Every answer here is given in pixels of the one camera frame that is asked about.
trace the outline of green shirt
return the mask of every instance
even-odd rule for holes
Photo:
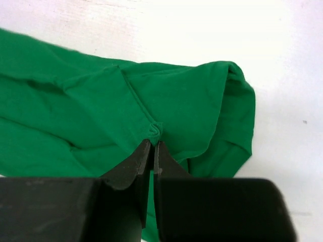
[[[194,176],[233,176],[251,155],[254,116],[235,63],[100,58],[0,29],[2,175],[100,176],[149,138]],[[158,241],[151,192],[142,237]]]

